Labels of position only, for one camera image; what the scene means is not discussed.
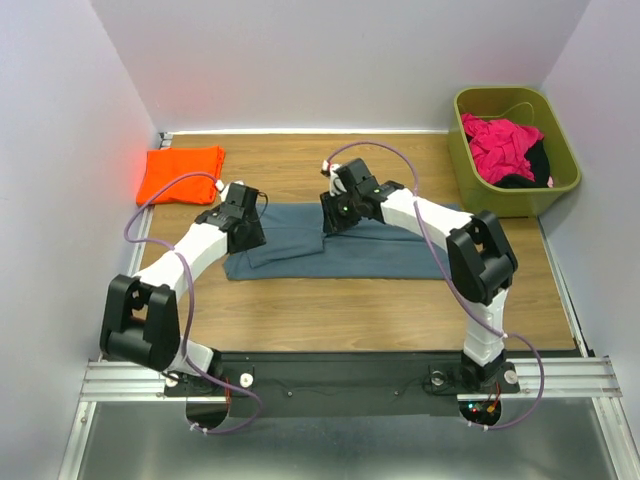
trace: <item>orange cloth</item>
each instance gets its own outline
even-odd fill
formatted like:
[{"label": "orange cloth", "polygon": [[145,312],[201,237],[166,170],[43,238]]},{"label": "orange cloth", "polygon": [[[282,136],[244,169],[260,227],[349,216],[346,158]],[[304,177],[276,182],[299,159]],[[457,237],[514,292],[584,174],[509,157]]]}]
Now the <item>orange cloth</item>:
[{"label": "orange cloth", "polygon": [[[191,172],[207,172],[220,178],[224,150],[210,148],[167,148],[147,153],[147,171],[136,196],[142,205],[171,180]],[[153,204],[194,203],[208,205],[216,198],[213,180],[206,177],[185,178],[160,195]]]}]

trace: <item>green laundry basket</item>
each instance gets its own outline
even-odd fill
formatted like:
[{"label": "green laundry basket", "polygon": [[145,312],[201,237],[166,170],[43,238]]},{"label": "green laundry basket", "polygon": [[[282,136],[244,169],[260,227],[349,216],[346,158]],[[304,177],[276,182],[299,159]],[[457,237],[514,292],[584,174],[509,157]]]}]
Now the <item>green laundry basket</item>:
[{"label": "green laundry basket", "polygon": [[[539,215],[580,182],[580,169],[547,99],[530,88],[477,87],[462,90],[453,102],[455,116],[449,132],[449,151],[465,209],[490,210],[499,217]],[[498,188],[478,174],[460,115],[471,113],[491,120],[507,118],[538,128],[551,166],[552,188]]]}]

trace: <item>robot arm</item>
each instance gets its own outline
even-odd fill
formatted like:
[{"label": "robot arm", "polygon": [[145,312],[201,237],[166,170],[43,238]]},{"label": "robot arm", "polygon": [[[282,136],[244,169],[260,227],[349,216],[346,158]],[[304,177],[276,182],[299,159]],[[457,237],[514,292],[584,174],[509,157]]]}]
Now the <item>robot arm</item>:
[{"label": "robot arm", "polygon": [[[320,196],[325,233],[341,232],[365,217],[422,236],[413,193],[403,185],[378,184],[362,159],[332,165],[326,173],[330,190]],[[418,205],[432,241],[448,253],[456,290],[476,316],[502,331],[504,303],[517,261],[497,217],[489,212],[458,212],[423,198]],[[503,350],[502,337],[468,319],[463,360],[473,362],[479,379],[490,377],[500,366]]]},{"label": "robot arm", "polygon": [[[173,251],[132,277],[118,275],[109,285],[100,348],[108,355],[163,372],[196,374],[179,353],[178,300],[188,288],[184,266],[193,280],[227,253],[265,243],[256,211],[258,190],[232,183],[223,202],[198,215]],[[143,310],[146,308],[146,319]],[[199,368],[215,375],[215,350],[189,341],[187,353]]]}]

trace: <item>pink cloth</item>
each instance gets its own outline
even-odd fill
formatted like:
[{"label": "pink cloth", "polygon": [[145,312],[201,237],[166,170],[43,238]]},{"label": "pink cloth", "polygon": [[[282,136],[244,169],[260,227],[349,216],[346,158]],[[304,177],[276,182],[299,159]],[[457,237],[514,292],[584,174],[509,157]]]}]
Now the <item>pink cloth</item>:
[{"label": "pink cloth", "polygon": [[535,180],[524,154],[544,135],[534,127],[516,125],[506,119],[485,122],[470,113],[460,118],[467,135],[473,161],[480,176],[490,184],[512,173]]}]

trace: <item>wooden board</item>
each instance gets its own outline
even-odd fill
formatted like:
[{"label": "wooden board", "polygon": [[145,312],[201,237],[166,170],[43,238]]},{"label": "wooden board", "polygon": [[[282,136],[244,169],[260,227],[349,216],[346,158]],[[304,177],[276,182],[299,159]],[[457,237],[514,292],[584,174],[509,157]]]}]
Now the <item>wooden board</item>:
[{"label": "wooden board", "polygon": [[[220,145],[227,151],[222,179],[242,179],[272,202],[316,202],[327,190],[320,164],[334,149],[375,139],[405,152],[417,165],[420,193],[438,203],[460,203],[446,135],[180,135],[172,147]],[[376,147],[356,147],[337,158],[362,157],[382,183],[412,184],[402,160]],[[155,208],[151,236],[177,242],[201,206]],[[505,329],[538,348],[573,348],[573,340],[534,219],[503,225],[520,268],[509,293]],[[148,245],[142,265],[162,250]],[[222,260],[196,282],[192,339],[220,350],[460,349],[466,319],[438,280],[270,279],[228,281]],[[180,302],[186,317],[187,296]],[[517,341],[508,346],[524,348]]]}]

